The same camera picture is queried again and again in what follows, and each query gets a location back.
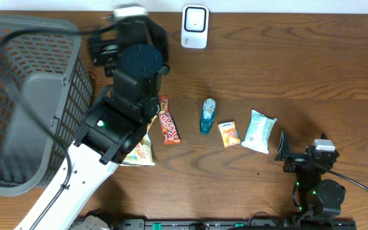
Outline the yellow snack bag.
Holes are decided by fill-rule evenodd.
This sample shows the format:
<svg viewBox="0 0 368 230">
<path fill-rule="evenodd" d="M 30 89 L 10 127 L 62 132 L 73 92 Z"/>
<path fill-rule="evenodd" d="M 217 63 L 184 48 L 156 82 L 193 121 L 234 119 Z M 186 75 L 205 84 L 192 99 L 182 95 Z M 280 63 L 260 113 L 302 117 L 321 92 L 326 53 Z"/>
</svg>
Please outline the yellow snack bag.
<svg viewBox="0 0 368 230">
<path fill-rule="evenodd" d="M 150 124 L 147 126 L 147 131 L 150 130 L 156 116 L 151 119 Z M 155 163 L 153 162 L 152 156 L 152 141 L 146 132 L 146 135 L 141 139 L 141 141 L 136 145 L 136 147 L 125 157 L 124 161 L 120 166 L 148 166 L 153 167 Z"/>
</svg>

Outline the orange tissue pack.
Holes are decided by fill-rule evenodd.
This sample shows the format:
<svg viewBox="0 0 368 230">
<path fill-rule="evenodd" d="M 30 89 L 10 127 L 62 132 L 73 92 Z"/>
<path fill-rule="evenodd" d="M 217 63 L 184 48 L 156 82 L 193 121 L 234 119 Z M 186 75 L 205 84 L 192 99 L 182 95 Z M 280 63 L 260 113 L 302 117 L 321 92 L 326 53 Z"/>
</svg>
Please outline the orange tissue pack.
<svg viewBox="0 0 368 230">
<path fill-rule="evenodd" d="M 236 130 L 236 123 L 234 121 L 221 123 L 218 125 L 218 129 L 220 131 L 225 148 L 241 143 L 238 132 Z"/>
</svg>

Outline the teal mouthwash bottle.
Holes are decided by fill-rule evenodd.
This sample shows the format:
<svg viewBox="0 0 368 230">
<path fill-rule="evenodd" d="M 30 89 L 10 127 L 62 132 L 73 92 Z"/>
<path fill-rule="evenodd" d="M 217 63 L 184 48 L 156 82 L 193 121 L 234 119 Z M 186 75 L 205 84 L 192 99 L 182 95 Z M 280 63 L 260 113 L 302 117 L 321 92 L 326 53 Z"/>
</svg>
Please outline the teal mouthwash bottle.
<svg viewBox="0 0 368 230">
<path fill-rule="evenodd" d="M 204 101 L 201 110 L 200 119 L 200 132 L 204 135 L 208 135 L 216 113 L 216 102 L 212 98 L 208 98 Z"/>
</svg>

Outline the red chocolate bar wrapper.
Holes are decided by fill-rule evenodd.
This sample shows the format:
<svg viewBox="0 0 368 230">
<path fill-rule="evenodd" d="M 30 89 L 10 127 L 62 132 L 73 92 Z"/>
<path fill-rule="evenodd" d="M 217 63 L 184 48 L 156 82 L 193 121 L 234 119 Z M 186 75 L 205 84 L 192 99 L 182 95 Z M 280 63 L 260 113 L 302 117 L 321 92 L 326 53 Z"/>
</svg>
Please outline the red chocolate bar wrapper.
<svg viewBox="0 0 368 230">
<path fill-rule="evenodd" d="M 164 136 L 164 144 L 179 144 L 181 139 L 179 137 L 176 124 L 169 110 L 169 98 L 167 95 L 159 97 L 160 112 L 158 118 L 161 125 L 162 134 Z"/>
</svg>

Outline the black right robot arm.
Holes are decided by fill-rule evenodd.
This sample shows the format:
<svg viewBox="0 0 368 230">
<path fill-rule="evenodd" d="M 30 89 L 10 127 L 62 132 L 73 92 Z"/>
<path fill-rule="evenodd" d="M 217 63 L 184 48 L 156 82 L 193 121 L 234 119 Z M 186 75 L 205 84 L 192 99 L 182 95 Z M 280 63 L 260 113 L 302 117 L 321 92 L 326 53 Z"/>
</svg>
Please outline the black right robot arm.
<svg viewBox="0 0 368 230">
<path fill-rule="evenodd" d="M 274 160 L 284 163 L 285 173 L 296 174 L 292 199 L 300 212 L 291 218 L 295 229 L 310 222 L 331 225 L 341 214 L 346 189 L 334 180 L 321 178 L 338 157 L 334 143 L 325 134 L 307 146 L 304 153 L 292 153 L 286 133 L 281 132 Z"/>
</svg>

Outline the white teal wipes pack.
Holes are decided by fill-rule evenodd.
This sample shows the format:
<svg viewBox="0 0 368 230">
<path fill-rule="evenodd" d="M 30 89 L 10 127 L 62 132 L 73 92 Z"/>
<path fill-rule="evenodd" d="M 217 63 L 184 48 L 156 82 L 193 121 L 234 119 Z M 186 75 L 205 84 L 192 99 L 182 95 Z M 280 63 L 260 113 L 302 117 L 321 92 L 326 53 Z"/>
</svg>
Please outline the white teal wipes pack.
<svg viewBox="0 0 368 230">
<path fill-rule="evenodd" d="M 252 110 L 249 127 L 241 145 L 260 153 L 269 154 L 268 140 L 276 121 L 277 118 L 269 118 Z"/>
</svg>

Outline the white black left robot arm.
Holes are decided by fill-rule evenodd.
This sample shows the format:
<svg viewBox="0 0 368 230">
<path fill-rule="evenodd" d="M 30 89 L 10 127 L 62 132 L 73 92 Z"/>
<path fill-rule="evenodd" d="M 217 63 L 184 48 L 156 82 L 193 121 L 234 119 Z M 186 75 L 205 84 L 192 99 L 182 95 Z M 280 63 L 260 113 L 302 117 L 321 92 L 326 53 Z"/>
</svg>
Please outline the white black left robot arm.
<svg viewBox="0 0 368 230">
<path fill-rule="evenodd" d="M 169 73 L 165 31 L 146 15 L 116 17 L 112 95 L 82 119 L 66 157 L 18 229 L 68 229 L 95 190 L 147 134 L 160 112 L 161 77 Z"/>
</svg>

